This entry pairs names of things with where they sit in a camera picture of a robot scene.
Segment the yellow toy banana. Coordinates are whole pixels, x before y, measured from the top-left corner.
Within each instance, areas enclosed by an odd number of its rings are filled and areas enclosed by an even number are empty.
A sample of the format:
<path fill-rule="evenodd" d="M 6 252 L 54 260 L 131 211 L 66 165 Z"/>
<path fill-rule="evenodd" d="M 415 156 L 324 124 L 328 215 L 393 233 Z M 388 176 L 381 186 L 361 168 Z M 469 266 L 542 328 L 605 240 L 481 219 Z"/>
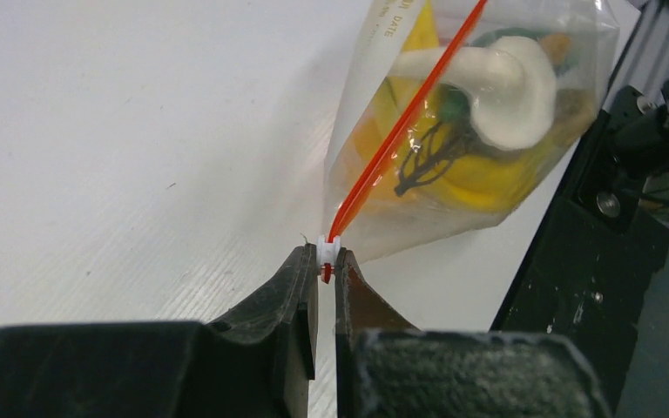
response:
<path fill-rule="evenodd" d="M 541 20 L 536 1 L 495 1 L 497 28 L 457 49 L 389 142 L 363 192 L 407 205 L 432 199 L 475 212 L 507 212 L 551 161 L 558 69 L 572 42 Z"/>

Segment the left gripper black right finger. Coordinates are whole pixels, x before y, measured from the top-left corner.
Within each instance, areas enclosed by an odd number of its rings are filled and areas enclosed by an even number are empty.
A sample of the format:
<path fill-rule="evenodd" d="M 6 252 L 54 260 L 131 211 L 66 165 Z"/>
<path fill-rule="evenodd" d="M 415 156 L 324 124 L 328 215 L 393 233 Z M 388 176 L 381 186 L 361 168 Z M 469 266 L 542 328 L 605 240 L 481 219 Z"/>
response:
<path fill-rule="evenodd" d="M 415 326 L 399 314 L 365 280 L 355 255 L 340 250 L 334 267 L 337 415 L 353 417 L 355 405 L 353 352 L 365 329 L 402 331 Z"/>

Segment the clear zip bag orange zipper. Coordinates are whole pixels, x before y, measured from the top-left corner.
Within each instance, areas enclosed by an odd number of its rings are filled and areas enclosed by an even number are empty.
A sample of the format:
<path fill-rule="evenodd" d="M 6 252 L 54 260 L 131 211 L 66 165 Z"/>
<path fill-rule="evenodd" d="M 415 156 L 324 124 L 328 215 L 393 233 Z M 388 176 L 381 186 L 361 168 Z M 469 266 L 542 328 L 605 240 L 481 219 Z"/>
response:
<path fill-rule="evenodd" d="M 374 1 L 325 158 L 325 279 L 500 224 L 589 129 L 619 37 L 606 1 Z"/>

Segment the white toy garlic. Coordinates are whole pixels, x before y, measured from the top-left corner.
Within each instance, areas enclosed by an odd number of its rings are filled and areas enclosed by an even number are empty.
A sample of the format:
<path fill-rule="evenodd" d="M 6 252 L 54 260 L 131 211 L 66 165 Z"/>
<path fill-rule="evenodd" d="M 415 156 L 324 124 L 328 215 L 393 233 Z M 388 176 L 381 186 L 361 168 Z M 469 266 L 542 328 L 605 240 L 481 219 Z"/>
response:
<path fill-rule="evenodd" d="M 467 98 L 470 128 L 500 151 L 530 149 L 553 125 L 558 78 L 543 46 L 530 37 L 464 46 L 437 83 Z"/>

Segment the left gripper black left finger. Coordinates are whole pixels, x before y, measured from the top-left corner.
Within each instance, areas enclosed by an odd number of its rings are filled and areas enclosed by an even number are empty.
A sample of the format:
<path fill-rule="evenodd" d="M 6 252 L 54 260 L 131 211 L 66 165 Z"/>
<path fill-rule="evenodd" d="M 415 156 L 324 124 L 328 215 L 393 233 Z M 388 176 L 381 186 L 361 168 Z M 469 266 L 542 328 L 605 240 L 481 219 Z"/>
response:
<path fill-rule="evenodd" d="M 315 378 L 319 265 L 297 246 L 274 275 L 208 323 L 216 417 L 305 417 Z"/>

